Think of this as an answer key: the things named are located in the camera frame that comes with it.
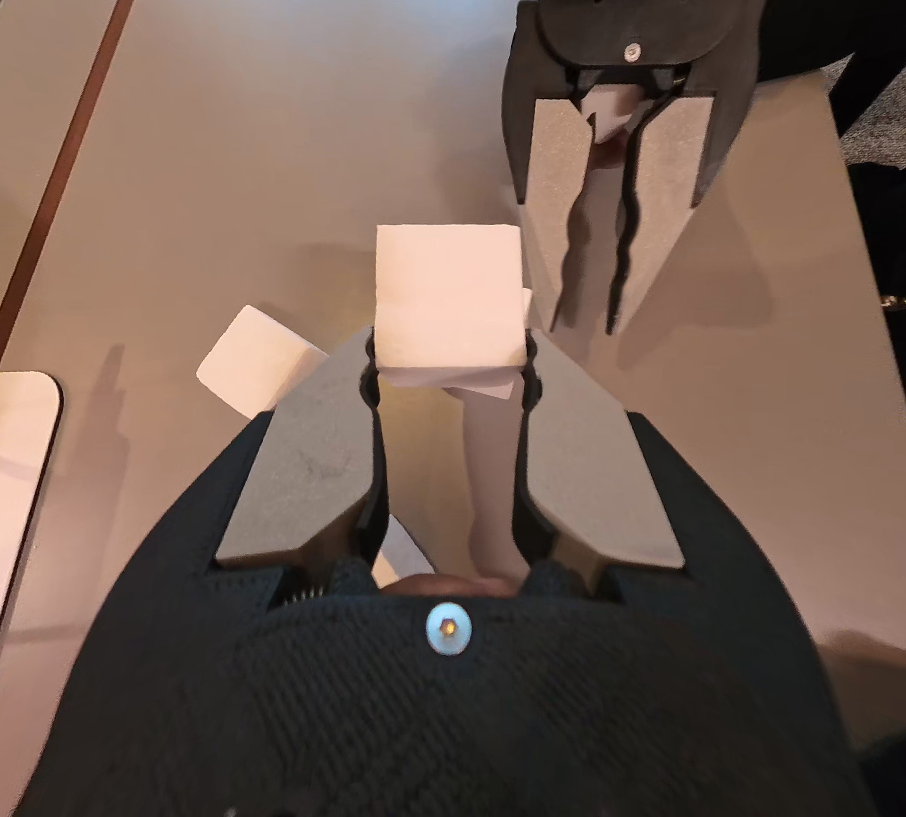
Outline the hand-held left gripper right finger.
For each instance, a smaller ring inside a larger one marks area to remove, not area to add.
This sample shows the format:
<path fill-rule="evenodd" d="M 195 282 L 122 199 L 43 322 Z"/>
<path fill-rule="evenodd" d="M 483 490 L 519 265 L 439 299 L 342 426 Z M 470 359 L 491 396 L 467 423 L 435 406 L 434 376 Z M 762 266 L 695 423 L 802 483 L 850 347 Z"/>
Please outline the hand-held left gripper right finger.
<path fill-rule="evenodd" d="M 624 406 L 544 333 L 526 333 L 512 534 L 530 567 L 554 562 L 588 592 L 610 566 L 686 562 Z"/>

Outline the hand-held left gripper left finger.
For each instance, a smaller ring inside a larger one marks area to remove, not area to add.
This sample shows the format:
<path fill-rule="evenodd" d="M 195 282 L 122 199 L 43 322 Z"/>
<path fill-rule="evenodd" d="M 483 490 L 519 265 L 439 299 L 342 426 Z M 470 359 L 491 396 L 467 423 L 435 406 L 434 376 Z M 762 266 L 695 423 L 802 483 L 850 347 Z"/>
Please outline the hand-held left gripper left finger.
<path fill-rule="evenodd" d="M 390 521 L 374 330 L 367 326 L 278 402 L 218 550 L 226 569 L 290 566 L 324 581 L 372 569 Z"/>

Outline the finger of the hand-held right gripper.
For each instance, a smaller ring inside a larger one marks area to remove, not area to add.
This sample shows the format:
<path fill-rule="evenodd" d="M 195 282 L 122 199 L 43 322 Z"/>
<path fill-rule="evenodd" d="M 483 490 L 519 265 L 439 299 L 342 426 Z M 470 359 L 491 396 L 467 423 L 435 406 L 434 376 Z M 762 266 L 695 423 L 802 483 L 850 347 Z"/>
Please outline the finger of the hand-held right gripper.
<path fill-rule="evenodd" d="M 549 332 L 563 291 L 569 218 L 583 191 L 594 131 L 570 100 L 538 99 L 520 226 L 538 324 Z"/>
<path fill-rule="evenodd" d="M 623 171 L 609 335 L 622 333 L 648 296 L 695 209 L 713 97 L 668 97 L 635 115 Z"/>

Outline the white hard foam cube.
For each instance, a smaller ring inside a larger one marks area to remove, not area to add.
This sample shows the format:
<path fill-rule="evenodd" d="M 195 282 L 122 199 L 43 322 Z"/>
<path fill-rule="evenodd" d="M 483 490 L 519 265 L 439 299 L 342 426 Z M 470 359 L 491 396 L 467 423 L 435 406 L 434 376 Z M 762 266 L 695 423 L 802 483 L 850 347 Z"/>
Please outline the white hard foam cube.
<path fill-rule="evenodd" d="M 379 225 L 380 370 L 521 368 L 527 360 L 522 240 L 514 225 Z"/>
<path fill-rule="evenodd" d="M 198 366 L 198 381 L 246 418 L 272 410 L 329 355 L 245 305 Z"/>
<path fill-rule="evenodd" d="M 433 575 L 435 569 L 407 529 L 389 516 L 387 532 L 371 568 L 371 576 L 380 589 L 412 576 Z"/>
<path fill-rule="evenodd" d="M 521 287 L 379 300 L 374 345 L 380 375 L 401 389 L 508 398 L 527 360 L 524 301 Z"/>

